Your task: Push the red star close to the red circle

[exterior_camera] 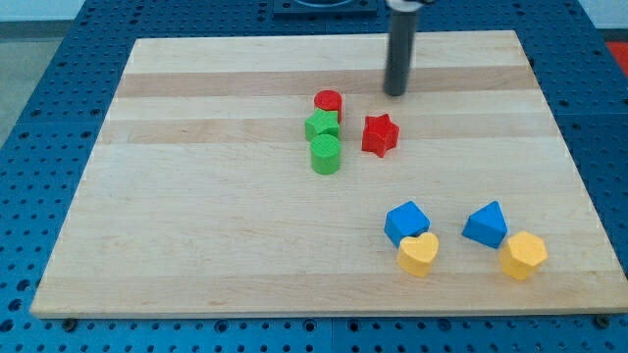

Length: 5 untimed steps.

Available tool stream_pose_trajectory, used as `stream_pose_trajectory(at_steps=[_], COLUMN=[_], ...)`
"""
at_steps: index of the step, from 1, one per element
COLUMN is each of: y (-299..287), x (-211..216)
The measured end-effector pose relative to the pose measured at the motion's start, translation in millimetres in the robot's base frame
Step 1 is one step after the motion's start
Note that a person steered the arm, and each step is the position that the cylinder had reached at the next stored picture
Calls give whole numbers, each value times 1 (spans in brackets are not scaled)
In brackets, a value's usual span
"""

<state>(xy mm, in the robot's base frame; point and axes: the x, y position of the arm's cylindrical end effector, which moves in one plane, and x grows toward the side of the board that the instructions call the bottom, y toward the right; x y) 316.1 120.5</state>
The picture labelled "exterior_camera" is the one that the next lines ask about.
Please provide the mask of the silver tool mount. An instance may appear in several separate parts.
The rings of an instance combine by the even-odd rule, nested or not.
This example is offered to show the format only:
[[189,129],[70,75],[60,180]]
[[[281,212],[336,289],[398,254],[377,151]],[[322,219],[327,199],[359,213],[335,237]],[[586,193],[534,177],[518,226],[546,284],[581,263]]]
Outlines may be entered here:
[[393,11],[418,11],[435,3],[435,0],[386,0],[387,6]]

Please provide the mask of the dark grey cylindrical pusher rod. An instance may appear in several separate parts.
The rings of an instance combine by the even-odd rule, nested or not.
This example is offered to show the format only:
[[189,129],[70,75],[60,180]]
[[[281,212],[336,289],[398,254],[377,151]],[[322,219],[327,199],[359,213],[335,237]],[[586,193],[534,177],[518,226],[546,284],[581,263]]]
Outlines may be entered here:
[[383,89],[389,96],[406,92],[419,9],[392,10]]

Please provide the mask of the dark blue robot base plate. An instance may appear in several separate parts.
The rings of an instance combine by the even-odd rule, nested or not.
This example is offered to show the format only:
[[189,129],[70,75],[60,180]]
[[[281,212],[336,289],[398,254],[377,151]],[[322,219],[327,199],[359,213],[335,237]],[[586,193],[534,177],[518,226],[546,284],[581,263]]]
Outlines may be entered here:
[[376,15],[377,0],[271,0],[274,17]]

